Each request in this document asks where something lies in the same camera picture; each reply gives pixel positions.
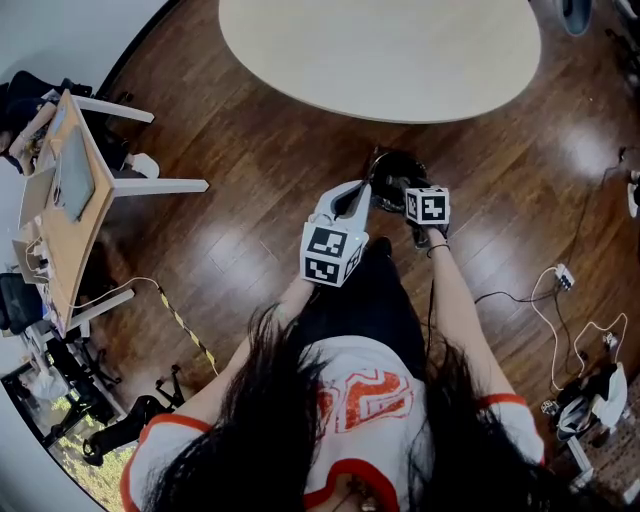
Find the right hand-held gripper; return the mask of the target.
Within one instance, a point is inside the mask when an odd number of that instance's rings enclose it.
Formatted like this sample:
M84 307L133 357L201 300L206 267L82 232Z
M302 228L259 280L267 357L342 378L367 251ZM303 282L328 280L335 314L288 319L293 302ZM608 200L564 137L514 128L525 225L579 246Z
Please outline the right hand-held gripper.
M428 230L435 229L447 239L450 224L450 194L444 187L430 185L423 178L387 176L386 186L400 189L402 214L411 228L414 245L418 249L431 246Z

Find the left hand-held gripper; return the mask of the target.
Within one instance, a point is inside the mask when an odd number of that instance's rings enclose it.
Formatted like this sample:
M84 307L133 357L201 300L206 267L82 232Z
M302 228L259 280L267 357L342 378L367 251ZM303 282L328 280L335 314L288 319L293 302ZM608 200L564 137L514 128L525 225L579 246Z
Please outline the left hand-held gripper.
M341 287L360 263L369 241L371 186L343 183L322 194L304 224L300 273L316 284Z

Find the black trash bin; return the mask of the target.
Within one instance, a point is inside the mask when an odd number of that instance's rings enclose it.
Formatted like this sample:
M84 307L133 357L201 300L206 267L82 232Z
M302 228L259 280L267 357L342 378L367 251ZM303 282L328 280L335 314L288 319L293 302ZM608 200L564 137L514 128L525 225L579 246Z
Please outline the black trash bin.
M374 152L368 170L368 182L372 189L372 201L379 209L390 213L402 214L402 193L400 189L386 186L386 177L389 175L423 178L427 181L426 167L412 154L405 151L376 150Z

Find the person's right forearm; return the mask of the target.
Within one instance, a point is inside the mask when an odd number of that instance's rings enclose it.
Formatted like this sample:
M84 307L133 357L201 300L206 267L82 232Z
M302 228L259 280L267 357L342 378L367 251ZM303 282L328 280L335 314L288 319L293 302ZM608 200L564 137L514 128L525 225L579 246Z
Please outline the person's right forearm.
M428 230L428 237L431 246L447 243L435 229ZM474 299L451 251L436 249L431 259L438 329L464 354L482 395L514 394L482 331Z

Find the person's black trousers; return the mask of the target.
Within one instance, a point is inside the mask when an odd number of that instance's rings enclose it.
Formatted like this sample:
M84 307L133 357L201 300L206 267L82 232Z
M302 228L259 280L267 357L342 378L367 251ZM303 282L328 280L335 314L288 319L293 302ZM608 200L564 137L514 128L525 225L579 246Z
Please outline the person's black trousers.
M340 288L318 287L291 330L306 346L338 336L361 336L390 348L411 375L424 380L427 358L421 323L392 260L392 244L380 237Z

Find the round beige table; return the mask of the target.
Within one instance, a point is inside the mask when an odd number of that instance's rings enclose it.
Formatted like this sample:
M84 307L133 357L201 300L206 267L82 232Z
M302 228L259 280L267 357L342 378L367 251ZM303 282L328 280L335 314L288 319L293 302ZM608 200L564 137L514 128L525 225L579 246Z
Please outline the round beige table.
M275 90L390 123L491 112L526 89L541 56L528 0L219 0L219 23Z

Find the white and orange jersey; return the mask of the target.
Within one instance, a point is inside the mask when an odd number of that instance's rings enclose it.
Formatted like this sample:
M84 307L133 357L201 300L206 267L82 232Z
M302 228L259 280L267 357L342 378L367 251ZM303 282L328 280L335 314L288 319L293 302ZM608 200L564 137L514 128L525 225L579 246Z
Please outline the white and orange jersey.
M470 369L450 353L429 381L357 335L249 340L217 380L143 429L121 478L125 510L305 512L335 500L347 476L388 512L463 478L500 483L509 507L525 506L544 458L533 416L502 375L476 391Z

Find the grey bucket chair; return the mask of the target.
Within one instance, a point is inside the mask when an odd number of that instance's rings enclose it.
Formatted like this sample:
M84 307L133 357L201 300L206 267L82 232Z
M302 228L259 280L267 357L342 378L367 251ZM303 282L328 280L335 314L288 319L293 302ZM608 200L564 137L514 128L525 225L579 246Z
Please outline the grey bucket chair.
M580 37L589 28L593 0L555 0L558 17L566 33Z

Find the wooden desk with white legs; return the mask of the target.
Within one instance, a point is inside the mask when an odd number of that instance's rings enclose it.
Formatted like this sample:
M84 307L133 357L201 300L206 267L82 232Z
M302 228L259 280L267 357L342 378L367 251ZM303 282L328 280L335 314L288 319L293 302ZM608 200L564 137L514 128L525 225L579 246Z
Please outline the wooden desk with white legs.
M48 260L49 282L35 284L45 304L46 311L59 334L72 327L77 310L76 300L83 274L99 230L113 200L117 197L150 196L165 194L203 193L209 185L202 179L117 178L102 157L87 126L84 112L113 113L124 118L149 123L149 112L119 106L104 101L77 97L64 92L58 103L44 139L34 173L56 167L56 160L69 133L79 126L95 183L95 191L88 201L81 219L71 223L62 209L53 201L56 174L44 211L21 230L26 242L41 237L41 249L37 250Z

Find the black folded stand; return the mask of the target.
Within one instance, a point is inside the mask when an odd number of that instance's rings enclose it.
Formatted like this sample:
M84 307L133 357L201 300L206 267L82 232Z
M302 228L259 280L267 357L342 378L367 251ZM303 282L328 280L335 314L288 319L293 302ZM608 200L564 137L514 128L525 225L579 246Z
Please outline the black folded stand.
M167 405L161 403L156 396L139 396L123 419L92 434L83 441L82 456L84 461L95 467L102 466L108 453L137 441L143 429L154 417L160 414L172 413L182 406L185 403L185 398L177 378L180 371L181 368L178 365L171 366L172 394L162 388L164 380L159 379L156 381L155 390L168 402Z

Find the closed grey laptop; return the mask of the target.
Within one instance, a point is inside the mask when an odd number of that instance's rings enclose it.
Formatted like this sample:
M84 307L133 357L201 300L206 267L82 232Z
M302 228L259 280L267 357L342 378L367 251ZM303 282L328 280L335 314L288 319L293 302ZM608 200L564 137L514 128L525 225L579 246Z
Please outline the closed grey laptop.
M56 160L56 182L53 201L73 223L82 213L95 191L95 183L87 156L82 130L75 126L61 147Z

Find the open silver laptop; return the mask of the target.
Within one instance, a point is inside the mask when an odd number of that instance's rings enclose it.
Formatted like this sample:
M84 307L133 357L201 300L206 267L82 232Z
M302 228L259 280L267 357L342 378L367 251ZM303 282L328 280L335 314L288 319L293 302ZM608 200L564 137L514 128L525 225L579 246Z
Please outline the open silver laptop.
M18 221L19 229L33 221L46 208L55 174L56 167L50 167L26 179Z

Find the white bag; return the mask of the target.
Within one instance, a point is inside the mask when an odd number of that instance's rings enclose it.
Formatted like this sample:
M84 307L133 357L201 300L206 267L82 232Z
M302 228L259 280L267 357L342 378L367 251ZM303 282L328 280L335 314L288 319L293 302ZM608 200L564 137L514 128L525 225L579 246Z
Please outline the white bag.
M561 441L580 435L593 424L611 432L616 429L627 404L628 384L621 362L604 365L586 379L577 379L559 395L554 416Z

